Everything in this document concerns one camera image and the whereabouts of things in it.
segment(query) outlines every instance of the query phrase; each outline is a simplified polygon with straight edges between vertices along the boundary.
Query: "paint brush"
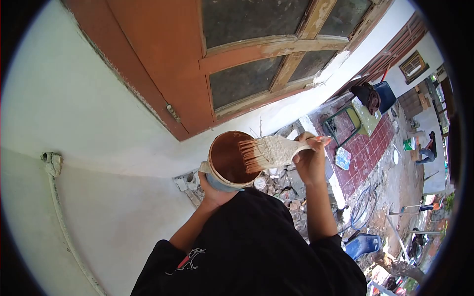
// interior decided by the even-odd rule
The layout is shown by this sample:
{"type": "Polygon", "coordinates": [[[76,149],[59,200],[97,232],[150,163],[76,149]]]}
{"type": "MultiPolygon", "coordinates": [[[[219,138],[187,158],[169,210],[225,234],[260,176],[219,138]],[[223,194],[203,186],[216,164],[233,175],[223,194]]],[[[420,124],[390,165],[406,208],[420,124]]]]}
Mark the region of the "paint brush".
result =
{"type": "MultiPolygon", "coordinates": [[[[317,136],[311,139],[324,142],[325,146],[331,141],[331,137],[327,136],[317,136]]],[[[306,141],[292,141],[280,135],[240,141],[238,146],[244,158],[246,173],[288,165],[298,152],[311,149],[306,141]]]]}

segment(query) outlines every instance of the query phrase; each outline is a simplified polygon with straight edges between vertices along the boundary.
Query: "white wall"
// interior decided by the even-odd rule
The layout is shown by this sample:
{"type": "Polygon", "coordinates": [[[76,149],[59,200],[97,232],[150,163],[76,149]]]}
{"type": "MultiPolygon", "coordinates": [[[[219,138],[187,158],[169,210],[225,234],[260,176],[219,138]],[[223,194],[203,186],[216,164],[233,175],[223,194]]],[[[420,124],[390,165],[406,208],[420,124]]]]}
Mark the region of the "white wall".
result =
{"type": "Polygon", "coordinates": [[[46,174],[39,173],[36,160],[40,153],[64,157],[58,189],[80,255],[111,295],[129,294],[154,243],[168,239],[193,211],[171,177],[197,168],[225,131],[258,134],[261,119],[266,135],[315,109],[413,12],[407,0],[395,0],[359,48],[348,58],[342,53],[316,79],[323,82],[318,87],[180,143],[96,55],[71,14],[51,1],[11,66],[0,125],[2,148],[24,154],[10,157],[2,150],[2,206],[41,286],[49,295],[95,294],[58,237],[53,204],[46,201],[46,174]],[[24,164],[19,168],[15,162],[24,164]]]}
{"type": "Polygon", "coordinates": [[[24,262],[46,295],[97,295],[67,250],[39,156],[1,150],[1,206],[24,262]]]}
{"type": "Polygon", "coordinates": [[[437,171],[439,171],[436,175],[432,176],[428,180],[424,182],[423,185],[423,194],[434,193],[438,191],[442,191],[446,188],[446,170],[444,165],[444,149],[443,149],[443,140],[441,135],[441,130],[439,129],[438,117],[436,116],[436,110],[433,104],[426,109],[423,110],[420,114],[415,115],[413,119],[419,122],[418,131],[425,131],[427,137],[420,137],[419,143],[421,147],[424,148],[428,144],[430,138],[429,133],[431,131],[435,132],[436,137],[436,152],[438,156],[436,157],[435,161],[425,163],[425,178],[433,175],[437,171]]]}
{"type": "Polygon", "coordinates": [[[195,209],[168,178],[63,166],[56,180],[74,245],[109,295],[130,295],[156,242],[195,209]]]}
{"type": "Polygon", "coordinates": [[[258,134],[262,119],[263,134],[269,134],[315,109],[370,61],[413,12],[406,0],[396,0],[342,65],[345,53],[322,73],[317,81],[324,84],[180,143],[117,80],[71,15],[53,1],[27,34],[5,84],[1,145],[35,157],[57,151],[68,165],[88,170],[176,176],[197,168],[222,132],[252,129],[258,134]]]}
{"type": "MultiPolygon", "coordinates": [[[[436,72],[436,69],[441,66],[444,62],[441,53],[439,52],[438,47],[436,46],[435,40],[433,36],[428,32],[419,42],[416,44],[406,56],[404,56],[396,65],[393,65],[390,70],[387,72],[387,76],[385,77],[385,81],[388,82],[393,93],[398,98],[405,92],[409,91],[410,89],[414,88],[415,85],[422,82],[425,78],[431,75],[433,72],[436,72]],[[408,59],[410,55],[412,55],[416,50],[418,50],[419,54],[429,65],[429,68],[424,71],[417,79],[415,79],[412,83],[406,83],[405,76],[401,72],[399,66],[408,59]]],[[[380,82],[382,76],[377,78],[373,81],[374,83],[380,82]]]]}

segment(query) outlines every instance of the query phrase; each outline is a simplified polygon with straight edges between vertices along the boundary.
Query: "green chair frame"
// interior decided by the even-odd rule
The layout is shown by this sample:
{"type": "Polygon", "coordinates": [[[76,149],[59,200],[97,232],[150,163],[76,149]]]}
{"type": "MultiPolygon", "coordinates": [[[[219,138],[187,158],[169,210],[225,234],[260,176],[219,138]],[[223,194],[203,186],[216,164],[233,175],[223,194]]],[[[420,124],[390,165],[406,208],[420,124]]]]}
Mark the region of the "green chair frame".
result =
{"type": "Polygon", "coordinates": [[[342,145],[344,145],[345,143],[347,143],[353,136],[355,136],[361,129],[362,129],[362,123],[359,121],[359,126],[355,128],[355,130],[352,132],[352,134],[347,138],[345,139],[341,144],[339,144],[339,141],[337,140],[336,138],[336,135],[334,134],[334,131],[331,129],[331,127],[329,126],[329,123],[328,121],[333,119],[334,117],[338,116],[339,114],[341,114],[342,112],[346,112],[347,113],[347,116],[349,117],[349,119],[351,120],[352,124],[354,126],[356,126],[356,124],[354,123],[354,121],[352,120],[352,117],[349,115],[349,113],[347,112],[348,109],[352,109],[353,112],[357,115],[357,112],[356,110],[352,107],[352,105],[349,104],[346,105],[345,107],[342,107],[338,112],[336,112],[335,114],[331,115],[330,117],[328,117],[327,119],[325,119],[323,121],[323,126],[325,125],[328,130],[329,130],[329,133],[331,134],[331,136],[334,138],[334,141],[336,141],[336,149],[339,148],[339,147],[342,147],[342,145]]]}

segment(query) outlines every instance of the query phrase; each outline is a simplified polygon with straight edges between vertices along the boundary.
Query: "blue chair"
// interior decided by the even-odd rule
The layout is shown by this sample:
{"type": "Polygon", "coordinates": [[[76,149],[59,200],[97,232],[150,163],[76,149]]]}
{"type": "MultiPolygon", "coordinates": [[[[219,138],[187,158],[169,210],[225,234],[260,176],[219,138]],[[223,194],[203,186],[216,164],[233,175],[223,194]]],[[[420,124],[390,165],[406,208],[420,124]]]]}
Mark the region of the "blue chair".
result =
{"type": "Polygon", "coordinates": [[[380,95],[380,113],[384,115],[395,104],[397,98],[393,94],[388,82],[382,81],[374,85],[374,90],[380,95]]]}
{"type": "Polygon", "coordinates": [[[352,260],[357,260],[364,254],[379,251],[382,246],[382,241],[378,235],[359,233],[345,245],[346,254],[349,255],[352,260]]]}

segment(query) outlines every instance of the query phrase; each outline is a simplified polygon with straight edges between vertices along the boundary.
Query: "black shirt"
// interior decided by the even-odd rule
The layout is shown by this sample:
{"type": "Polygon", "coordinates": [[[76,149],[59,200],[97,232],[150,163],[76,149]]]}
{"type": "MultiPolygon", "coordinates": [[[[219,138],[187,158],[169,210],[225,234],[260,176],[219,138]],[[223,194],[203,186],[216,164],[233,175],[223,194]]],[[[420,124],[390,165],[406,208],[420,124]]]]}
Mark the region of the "black shirt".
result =
{"type": "Polygon", "coordinates": [[[159,241],[132,296],[365,293],[340,236],[308,245],[280,200],[246,188],[209,218],[188,255],[159,241]]]}
{"type": "Polygon", "coordinates": [[[433,140],[433,142],[431,142],[431,147],[429,149],[431,150],[431,152],[433,152],[433,154],[435,155],[435,158],[437,158],[438,153],[436,152],[436,137],[435,135],[432,135],[430,136],[430,138],[433,140]]]}

